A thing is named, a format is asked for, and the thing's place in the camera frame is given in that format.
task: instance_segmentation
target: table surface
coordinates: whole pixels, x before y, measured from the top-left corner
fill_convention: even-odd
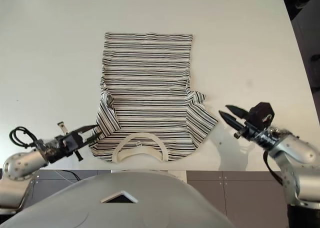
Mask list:
[[[283,0],[0,0],[0,163],[16,152],[8,134],[38,138],[95,122],[105,32],[193,34],[191,87],[218,110],[270,102],[274,124],[320,146],[319,122]],[[264,171],[262,149],[236,140],[224,122],[191,156],[160,163],[136,155],[119,164],[88,148],[50,169]]]

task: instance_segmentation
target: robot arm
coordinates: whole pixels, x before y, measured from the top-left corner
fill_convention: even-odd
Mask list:
[[[226,123],[237,130],[234,137],[255,142],[265,150],[264,162],[283,186],[289,227],[320,227],[320,149],[287,130],[271,126],[275,113],[269,103],[261,102],[249,112],[233,105],[226,107],[245,119],[243,125],[219,111]],[[280,167],[281,177],[270,169],[268,156]]]
[[[78,149],[94,142],[100,135],[99,133],[95,134],[83,142],[80,134],[93,129],[96,125],[83,126],[71,132],[66,130],[63,122],[58,125],[65,135],[59,135],[46,143],[42,139],[35,138],[32,143],[32,146],[35,147],[33,150],[16,153],[4,162],[2,179],[0,180],[0,215],[14,215],[22,209],[36,171],[46,167],[49,163],[52,164],[64,157],[69,157],[73,153],[81,161],[83,158]]]

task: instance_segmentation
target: black cable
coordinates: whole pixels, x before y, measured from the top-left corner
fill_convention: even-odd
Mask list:
[[[280,176],[278,176],[269,166],[268,164],[268,156],[269,156],[269,152],[268,151],[264,151],[263,153],[263,161],[266,165],[266,167],[268,168],[269,172],[271,173],[271,175],[273,176],[273,178],[282,186],[283,182],[282,182],[282,178]]]
[[[24,143],[22,142],[18,137],[17,137],[17,132],[23,132],[23,134],[26,134],[30,137],[30,139],[33,141],[30,144]],[[19,146],[19,147],[24,147],[25,149],[27,149],[28,147],[35,147],[35,141],[37,141],[37,137],[31,133],[27,128],[23,127],[23,126],[18,126],[15,129],[13,129],[10,133],[9,133],[9,138],[12,141],[12,143],[14,143],[15,145]]]
[[[76,173],[66,169],[62,169],[62,171],[72,173],[78,182],[81,181],[80,177]]]

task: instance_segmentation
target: striped shirt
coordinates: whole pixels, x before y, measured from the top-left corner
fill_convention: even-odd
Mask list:
[[[205,96],[190,89],[192,35],[108,32],[104,38],[94,130],[102,134],[90,145],[93,155],[117,162],[115,153],[148,153],[144,148],[163,161],[192,154],[218,122],[205,110]]]

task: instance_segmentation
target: gray floor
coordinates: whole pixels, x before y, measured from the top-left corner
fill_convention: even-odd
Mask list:
[[[310,0],[291,23],[313,91],[312,95],[319,118],[320,60],[311,62],[310,58],[315,54],[320,54],[320,0]]]
[[[73,170],[81,179],[109,170]],[[40,170],[32,183],[26,207],[77,182],[67,172]],[[282,187],[268,172],[187,171],[188,184],[239,228],[286,228],[287,208]]]

